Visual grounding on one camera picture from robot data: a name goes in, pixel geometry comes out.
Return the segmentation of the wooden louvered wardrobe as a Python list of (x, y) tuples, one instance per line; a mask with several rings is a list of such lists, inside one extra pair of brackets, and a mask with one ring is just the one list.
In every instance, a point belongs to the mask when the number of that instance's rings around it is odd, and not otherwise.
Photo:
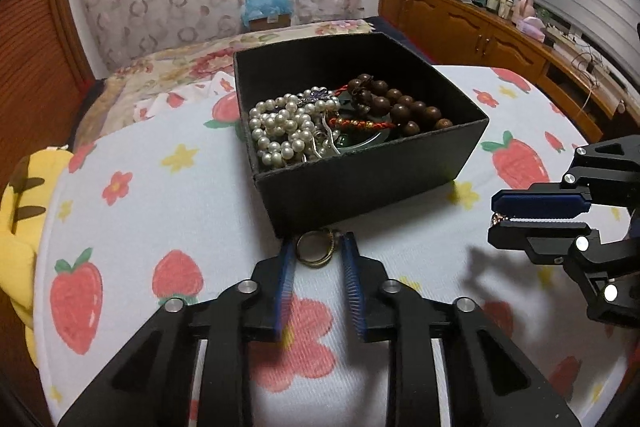
[(1, 183), (21, 158), (64, 145), (96, 80), (68, 0), (1, 0)]

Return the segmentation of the pink tissue box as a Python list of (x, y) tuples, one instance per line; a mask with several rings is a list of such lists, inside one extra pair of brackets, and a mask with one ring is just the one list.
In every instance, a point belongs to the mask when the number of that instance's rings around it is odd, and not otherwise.
[(544, 42), (546, 38), (544, 28), (546, 28), (546, 26), (544, 26), (542, 20), (534, 16), (520, 18), (516, 23), (516, 29), (519, 32), (538, 42)]

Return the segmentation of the silver hair pin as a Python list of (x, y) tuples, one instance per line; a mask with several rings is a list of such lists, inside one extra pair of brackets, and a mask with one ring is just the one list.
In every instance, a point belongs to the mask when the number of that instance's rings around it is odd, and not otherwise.
[(297, 113), (306, 115), (306, 121), (311, 122), (310, 147), (315, 158), (341, 155), (336, 143), (338, 131), (334, 131), (329, 123), (331, 118), (338, 116), (340, 108), (340, 100), (328, 88), (313, 87), (302, 93)]

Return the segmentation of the wooden sideboard cabinet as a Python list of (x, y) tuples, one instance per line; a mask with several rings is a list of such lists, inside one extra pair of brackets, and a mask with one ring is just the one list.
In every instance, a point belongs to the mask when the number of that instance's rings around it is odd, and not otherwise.
[(639, 132), (639, 111), (603, 80), (587, 76), (587, 59), (523, 35), (474, 5), (457, 0), (378, 0), (378, 15), (400, 30), (433, 62), (509, 71), (518, 89), (529, 82), (570, 117), (590, 142)]

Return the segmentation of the floral bed quilt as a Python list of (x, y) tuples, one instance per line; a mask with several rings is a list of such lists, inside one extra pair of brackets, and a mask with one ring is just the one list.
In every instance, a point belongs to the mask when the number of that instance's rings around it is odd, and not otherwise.
[(335, 35), (370, 34), (366, 20), (330, 20), (289, 28), (250, 31), (167, 49), (138, 58), (96, 85), (74, 133), (71, 150), (134, 124), (136, 105), (181, 86), (203, 83), (217, 72), (231, 75), (235, 53), (265, 44)]

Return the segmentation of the black open jewelry box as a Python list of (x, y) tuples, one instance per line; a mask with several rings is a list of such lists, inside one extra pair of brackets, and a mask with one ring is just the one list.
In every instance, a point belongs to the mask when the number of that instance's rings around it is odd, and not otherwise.
[(280, 239), (452, 181), (487, 115), (379, 32), (269, 43), (234, 57), (250, 168)]

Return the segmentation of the gold metal bangle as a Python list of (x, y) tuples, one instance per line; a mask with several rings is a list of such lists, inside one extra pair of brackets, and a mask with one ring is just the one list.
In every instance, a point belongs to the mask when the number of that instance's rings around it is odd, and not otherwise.
[(320, 269), (338, 251), (340, 238), (340, 233), (328, 228), (307, 232), (295, 241), (296, 259), (307, 268)]

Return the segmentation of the green jade bangle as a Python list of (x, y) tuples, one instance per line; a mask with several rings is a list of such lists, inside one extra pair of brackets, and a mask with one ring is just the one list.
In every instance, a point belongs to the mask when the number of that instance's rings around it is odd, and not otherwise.
[(335, 140), (335, 145), (340, 153), (365, 150), (368, 147), (384, 143), (390, 136), (390, 130), (359, 131), (349, 130), (340, 133)]

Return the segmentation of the yellow Pikachu plush toy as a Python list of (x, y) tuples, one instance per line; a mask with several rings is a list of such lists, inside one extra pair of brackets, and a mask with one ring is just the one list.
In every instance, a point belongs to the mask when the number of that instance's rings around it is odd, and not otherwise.
[(23, 157), (1, 196), (1, 289), (24, 324), (29, 358), (35, 362), (35, 271), (40, 239), (58, 178), (73, 154), (48, 147)]

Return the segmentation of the cardboard box with blue tissue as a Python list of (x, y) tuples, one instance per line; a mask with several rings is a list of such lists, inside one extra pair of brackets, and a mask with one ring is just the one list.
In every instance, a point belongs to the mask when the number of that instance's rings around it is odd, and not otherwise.
[(292, 24), (292, 0), (244, 0), (242, 24), (248, 31), (287, 28)]

